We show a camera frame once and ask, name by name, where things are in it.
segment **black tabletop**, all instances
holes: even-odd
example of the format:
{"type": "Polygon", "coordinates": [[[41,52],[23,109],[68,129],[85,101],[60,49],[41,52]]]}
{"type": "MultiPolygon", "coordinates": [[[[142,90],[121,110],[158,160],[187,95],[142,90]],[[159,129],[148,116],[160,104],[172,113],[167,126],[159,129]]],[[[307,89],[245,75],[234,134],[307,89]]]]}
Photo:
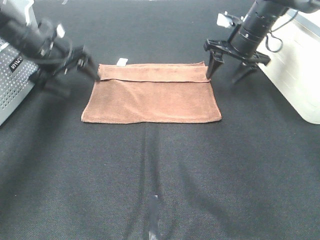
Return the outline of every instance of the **black tabletop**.
{"type": "MultiPolygon", "coordinates": [[[[217,14],[253,3],[62,2],[36,1],[37,19],[103,64],[207,62],[205,39],[230,34],[217,14]]],[[[239,62],[225,61],[213,123],[83,123],[93,82],[76,72],[61,77],[69,99],[32,91],[0,127],[0,239],[144,240],[158,214],[162,240],[318,240],[320,127],[261,71],[232,85],[239,62]]]]}

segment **white tag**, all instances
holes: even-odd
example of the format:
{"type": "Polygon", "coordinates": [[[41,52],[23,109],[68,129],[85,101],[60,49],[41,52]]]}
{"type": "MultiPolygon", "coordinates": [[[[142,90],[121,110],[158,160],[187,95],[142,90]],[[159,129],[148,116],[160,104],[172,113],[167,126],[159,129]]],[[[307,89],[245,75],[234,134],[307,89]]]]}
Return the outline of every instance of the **white tag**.
{"type": "Polygon", "coordinates": [[[116,65],[118,67],[125,67],[127,65],[128,59],[120,57],[116,65]]]}

